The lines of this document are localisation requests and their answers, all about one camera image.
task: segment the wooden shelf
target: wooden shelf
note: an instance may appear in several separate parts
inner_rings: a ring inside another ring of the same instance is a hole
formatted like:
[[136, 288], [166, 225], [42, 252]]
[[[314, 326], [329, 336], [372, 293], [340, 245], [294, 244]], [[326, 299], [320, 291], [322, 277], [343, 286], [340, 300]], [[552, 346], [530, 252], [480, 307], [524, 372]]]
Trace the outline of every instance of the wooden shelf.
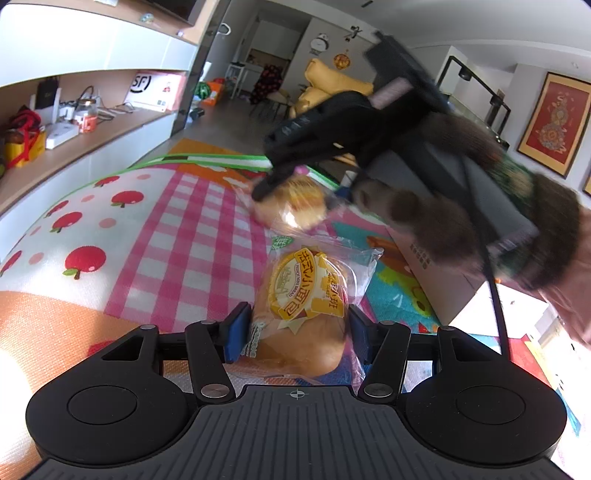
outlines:
[[160, 113], [144, 109], [117, 115], [111, 121], [102, 122], [94, 132], [80, 134], [53, 150], [46, 150], [23, 167], [11, 168], [0, 179], [0, 215], [39, 184], [79, 158], [167, 115], [171, 115], [171, 112]]

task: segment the green mat border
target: green mat border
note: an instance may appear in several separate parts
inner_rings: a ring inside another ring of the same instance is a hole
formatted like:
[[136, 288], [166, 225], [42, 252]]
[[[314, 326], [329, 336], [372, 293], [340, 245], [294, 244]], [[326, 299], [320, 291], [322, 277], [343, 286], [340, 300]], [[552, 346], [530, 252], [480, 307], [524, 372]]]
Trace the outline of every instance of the green mat border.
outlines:
[[[223, 162], [219, 162], [219, 161], [207, 161], [207, 160], [179, 160], [179, 159], [175, 159], [175, 160], [166, 160], [166, 158], [169, 157], [178, 157], [178, 156], [188, 156], [188, 157], [202, 157], [202, 158], [219, 158], [219, 159], [223, 159], [223, 158], [230, 158], [231, 160], [257, 160], [257, 161], [267, 161], [269, 162], [269, 165], [266, 167], [262, 167], [262, 166], [254, 166], [254, 165], [240, 165], [240, 164], [231, 164], [231, 163], [223, 163]], [[269, 161], [269, 159], [263, 155], [219, 155], [219, 154], [196, 154], [196, 153], [181, 153], [181, 154], [167, 154], [167, 155], [161, 155], [160, 157], [154, 157], [151, 160], [147, 160], [145, 162], [142, 163], [136, 163], [130, 167], [127, 167], [123, 170], [119, 170], [119, 171], [114, 171], [113, 173], [109, 174], [107, 177], [112, 177], [114, 175], [119, 175], [122, 173], [126, 173], [129, 171], [134, 171], [134, 170], [141, 170], [142, 168], [148, 168], [151, 166], [155, 166], [155, 165], [162, 165], [162, 164], [179, 164], [179, 163], [189, 163], [189, 164], [194, 164], [194, 165], [201, 165], [201, 166], [205, 166], [205, 167], [224, 167], [224, 168], [239, 168], [240, 170], [249, 170], [249, 171], [268, 171], [271, 169], [271, 162]], [[327, 178], [326, 176], [322, 175], [321, 173], [317, 172], [316, 170], [314, 170], [311, 167], [308, 167], [308, 169], [310, 170], [310, 177], [312, 177], [313, 179], [317, 180], [319, 183], [321, 183], [322, 185], [330, 188], [331, 190], [336, 190], [339, 187], [339, 184], [337, 184], [335, 181]], [[100, 177], [96, 180], [90, 181], [74, 190], [72, 190], [70, 193], [64, 195], [63, 197], [61, 197], [58, 201], [56, 201], [55, 203], [53, 203], [45, 212], [43, 212], [41, 214], [42, 218], [43, 216], [45, 216], [47, 214], [47, 212], [49, 212], [49, 210], [51, 210], [55, 205], [57, 205], [58, 203], [60, 203], [63, 199], [65, 199], [66, 197], [69, 197], [70, 195], [72, 195], [73, 193], [78, 192], [81, 189], [84, 189], [90, 185], [94, 185], [97, 181], [107, 178], [107, 177]]]

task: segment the red apple print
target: red apple print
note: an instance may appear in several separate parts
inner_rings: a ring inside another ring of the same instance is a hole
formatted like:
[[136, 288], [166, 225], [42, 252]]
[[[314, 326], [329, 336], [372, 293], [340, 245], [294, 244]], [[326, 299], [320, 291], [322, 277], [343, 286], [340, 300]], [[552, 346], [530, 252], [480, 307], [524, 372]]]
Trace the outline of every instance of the red apple print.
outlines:
[[45, 218], [51, 216], [52, 213], [55, 213], [58, 210], [61, 210], [62, 208], [64, 208], [66, 205], [68, 205], [68, 201], [64, 200], [63, 202], [58, 203], [55, 207], [53, 207], [51, 210], [49, 210], [49, 212], [47, 212], [47, 215], [45, 215]]
[[105, 264], [107, 257], [98, 247], [78, 247], [66, 257], [67, 277], [74, 275], [74, 280], [80, 279], [81, 272], [96, 272]]
[[96, 187], [103, 187], [104, 185], [107, 185], [108, 183], [112, 183], [115, 180], [119, 180], [119, 177], [117, 175], [115, 175], [113, 177], [107, 177], [105, 179], [100, 179], [98, 182], [95, 183], [95, 188]]
[[4, 272], [8, 270], [11, 266], [13, 266], [19, 258], [21, 258], [21, 255], [22, 250], [19, 250], [7, 260], [7, 262], [2, 266], [2, 269], [0, 270], [0, 277], [2, 277], [2, 275], [4, 275]]
[[127, 190], [125, 192], [119, 192], [117, 195], [113, 195], [111, 198], [111, 206], [125, 208], [128, 203], [138, 203], [144, 199], [144, 194], [136, 192], [135, 190]]
[[60, 233], [62, 228], [74, 225], [81, 218], [82, 214], [80, 212], [67, 213], [53, 222], [50, 232]]

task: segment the bread roll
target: bread roll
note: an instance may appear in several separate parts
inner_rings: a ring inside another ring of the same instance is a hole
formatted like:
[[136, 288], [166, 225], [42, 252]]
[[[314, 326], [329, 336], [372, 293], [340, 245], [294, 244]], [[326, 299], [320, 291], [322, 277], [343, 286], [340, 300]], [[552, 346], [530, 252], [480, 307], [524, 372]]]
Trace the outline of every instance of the bread roll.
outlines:
[[326, 218], [324, 191], [305, 175], [295, 175], [261, 202], [254, 202], [255, 218], [277, 231], [306, 231]]
[[283, 255], [264, 274], [242, 365], [304, 377], [333, 371], [345, 348], [346, 302], [336, 262], [308, 248]]

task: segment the plastic bag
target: plastic bag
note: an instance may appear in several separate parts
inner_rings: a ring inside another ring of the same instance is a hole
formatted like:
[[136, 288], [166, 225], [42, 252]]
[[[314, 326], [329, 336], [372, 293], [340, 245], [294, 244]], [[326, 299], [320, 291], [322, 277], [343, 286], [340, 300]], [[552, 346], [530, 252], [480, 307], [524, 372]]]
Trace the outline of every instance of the plastic bag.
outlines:
[[254, 218], [284, 235], [298, 235], [327, 219], [341, 205], [332, 190], [305, 174], [295, 174], [261, 202], [252, 200], [254, 184], [236, 193]]
[[335, 370], [347, 341], [348, 305], [360, 302], [382, 252], [345, 247], [331, 238], [275, 237], [250, 340], [231, 371], [310, 382]]

